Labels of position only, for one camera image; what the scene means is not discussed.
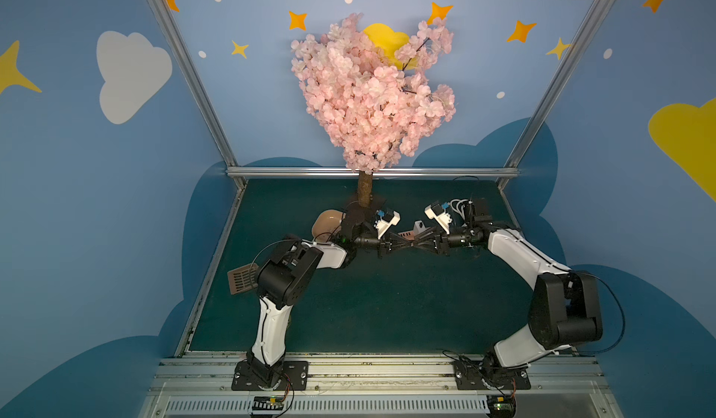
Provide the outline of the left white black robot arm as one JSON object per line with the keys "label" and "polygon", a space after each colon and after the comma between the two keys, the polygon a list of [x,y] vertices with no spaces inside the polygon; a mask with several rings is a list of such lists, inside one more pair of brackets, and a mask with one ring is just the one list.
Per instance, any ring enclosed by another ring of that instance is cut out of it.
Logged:
{"label": "left white black robot arm", "polygon": [[391,246],[400,237],[389,229],[401,220],[400,214],[387,207],[373,212],[353,209],[346,213],[339,229],[326,238],[285,237],[270,245],[272,253],[258,269],[257,296],[260,317],[257,339],[247,352],[247,361],[257,371],[275,371],[285,357],[285,334],[292,308],[308,288],[319,269],[340,269],[348,264],[349,253],[356,248]]}

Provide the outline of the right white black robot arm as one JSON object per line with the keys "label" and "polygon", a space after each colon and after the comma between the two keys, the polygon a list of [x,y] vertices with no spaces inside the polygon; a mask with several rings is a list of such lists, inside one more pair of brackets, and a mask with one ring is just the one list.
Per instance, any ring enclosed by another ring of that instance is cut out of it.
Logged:
{"label": "right white black robot arm", "polygon": [[600,341],[600,278],[550,258],[517,229],[495,222],[484,205],[468,201],[462,227],[455,230],[451,228],[451,211],[450,203],[425,207],[425,216],[437,225],[417,235],[414,244],[431,243],[437,253],[485,244],[533,291],[527,324],[487,352],[480,363],[483,373],[526,368],[559,350]]}

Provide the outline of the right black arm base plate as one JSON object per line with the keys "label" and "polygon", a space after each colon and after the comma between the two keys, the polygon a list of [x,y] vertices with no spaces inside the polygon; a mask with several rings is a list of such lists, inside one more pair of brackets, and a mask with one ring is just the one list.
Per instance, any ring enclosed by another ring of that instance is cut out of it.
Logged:
{"label": "right black arm base plate", "polygon": [[527,370],[504,368],[488,361],[453,360],[455,381],[458,390],[530,390],[531,380]]}

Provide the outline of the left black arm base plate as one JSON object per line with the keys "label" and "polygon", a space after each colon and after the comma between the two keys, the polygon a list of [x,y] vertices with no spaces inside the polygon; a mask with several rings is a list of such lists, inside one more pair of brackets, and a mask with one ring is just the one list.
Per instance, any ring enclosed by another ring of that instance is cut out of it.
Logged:
{"label": "left black arm base plate", "polygon": [[307,361],[280,361],[272,367],[257,360],[242,360],[234,370],[232,391],[305,391],[310,364]]}

